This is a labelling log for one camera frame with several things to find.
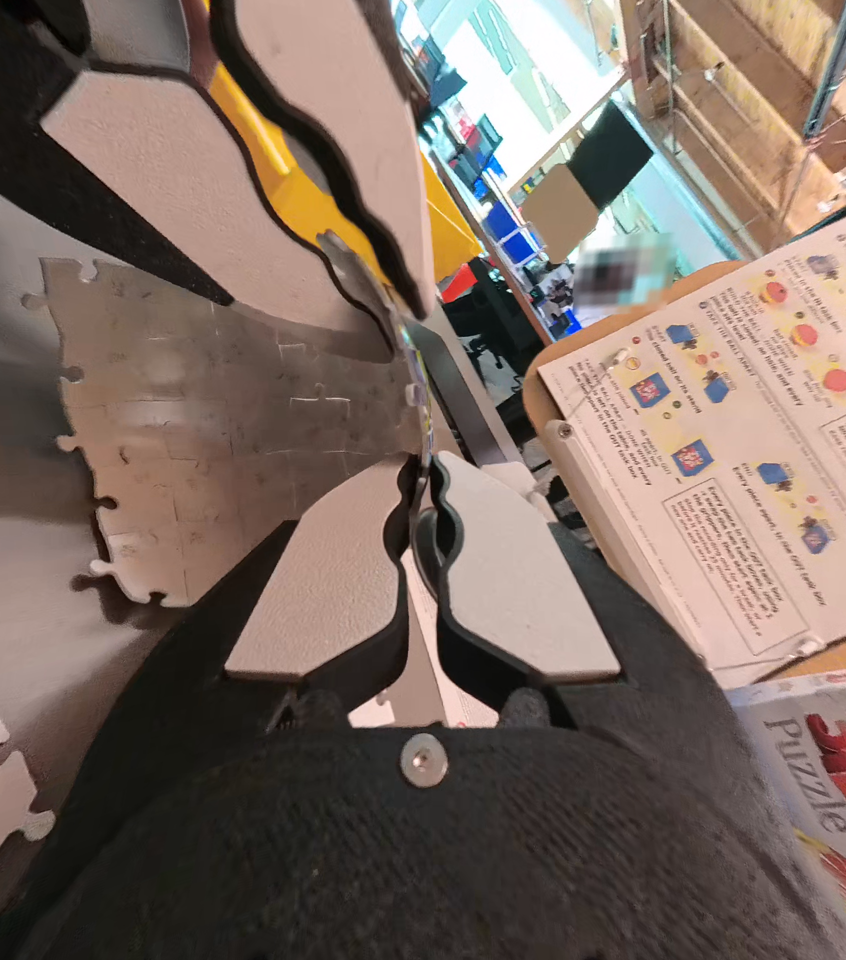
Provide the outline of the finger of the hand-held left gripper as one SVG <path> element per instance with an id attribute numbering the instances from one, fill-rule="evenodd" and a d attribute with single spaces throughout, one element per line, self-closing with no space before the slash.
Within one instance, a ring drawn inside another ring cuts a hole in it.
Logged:
<path id="1" fill-rule="evenodd" d="M 222 287 L 237 314 L 331 354 L 393 360 L 392 309 L 366 264 L 332 231 L 307 241 L 280 219 L 246 144 L 191 81 L 83 70 L 41 127 Z"/>
<path id="2" fill-rule="evenodd" d="M 390 2 L 213 1 L 223 65 L 302 144 L 414 318 L 437 300 L 424 163 Z"/>

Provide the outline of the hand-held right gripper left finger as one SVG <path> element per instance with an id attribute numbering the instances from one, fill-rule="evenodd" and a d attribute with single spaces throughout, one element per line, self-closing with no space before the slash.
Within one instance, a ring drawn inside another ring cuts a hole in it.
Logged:
<path id="1" fill-rule="evenodd" d="M 392 685 L 409 655 L 409 514 L 420 462 L 387 456 L 304 512 L 225 662 L 229 677 Z"/>

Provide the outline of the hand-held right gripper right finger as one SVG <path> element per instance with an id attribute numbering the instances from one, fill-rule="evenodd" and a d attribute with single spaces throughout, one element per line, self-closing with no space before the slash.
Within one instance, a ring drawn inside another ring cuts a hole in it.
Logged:
<path id="1" fill-rule="evenodd" d="M 433 507 L 463 528 L 442 570 L 437 650 L 462 689 L 554 689 L 617 678 L 621 664 L 551 523 L 449 452 L 430 468 Z"/>

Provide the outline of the partly built puzzle ball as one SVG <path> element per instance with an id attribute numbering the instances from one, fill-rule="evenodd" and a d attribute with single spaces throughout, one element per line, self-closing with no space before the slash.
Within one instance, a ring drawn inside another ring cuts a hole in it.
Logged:
<path id="1" fill-rule="evenodd" d="M 92 474 L 105 546 L 88 576 L 138 604 L 192 606 L 333 488 L 393 454 L 430 458 L 408 319 L 342 238 L 317 243 L 372 311 L 344 354 L 137 268 L 95 261 L 85 278 L 79 260 L 40 259 L 43 290 L 21 301 L 59 334 L 57 445 Z"/>

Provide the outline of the blue puzzle box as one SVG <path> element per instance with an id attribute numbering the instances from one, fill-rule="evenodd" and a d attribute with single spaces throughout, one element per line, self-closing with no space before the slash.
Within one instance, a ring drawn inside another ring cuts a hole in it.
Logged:
<path id="1" fill-rule="evenodd" d="M 725 695 L 798 840 L 846 912 L 846 669 Z"/>

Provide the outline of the yellow plastic bin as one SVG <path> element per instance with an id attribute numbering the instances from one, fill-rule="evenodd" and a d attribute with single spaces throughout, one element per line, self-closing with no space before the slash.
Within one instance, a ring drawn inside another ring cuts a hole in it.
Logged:
<path id="1" fill-rule="evenodd" d="M 317 243 L 319 234 L 333 232 L 365 261 L 380 282 L 387 283 L 367 237 L 338 209 L 329 188 L 319 186 L 314 175 L 305 170 L 302 152 L 292 151 L 289 136 L 259 113 L 221 62 L 214 66 L 208 90 L 248 147 L 263 192 L 281 221 L 310 244 Z M 425 157 L 421 168 L 429 211 L 433 280 L 441 284 L 477 258 L 482 246 Z"/>

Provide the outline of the dark adjacent table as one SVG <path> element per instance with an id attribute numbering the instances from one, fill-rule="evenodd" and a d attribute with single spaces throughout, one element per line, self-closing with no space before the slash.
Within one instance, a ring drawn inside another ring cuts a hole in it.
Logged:
<path id="1" fill-rule="evenodd" d="M 408 331 L 422 356 L 430 390 L 463 458 L 478 467 L 522 462 L 519 448 L 442 304 L 438 303 L 425 320 L 412 319 Z"/>

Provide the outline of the wooden board with instruction sheet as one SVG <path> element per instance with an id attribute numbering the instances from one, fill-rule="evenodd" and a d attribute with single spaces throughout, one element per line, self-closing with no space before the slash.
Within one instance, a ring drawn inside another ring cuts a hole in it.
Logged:
<path id="1" fill-rule="evenodd" d="M 846 642 L 846 217 L 542 351 L 526 413 L 607 563 L 726 688 Z"/>

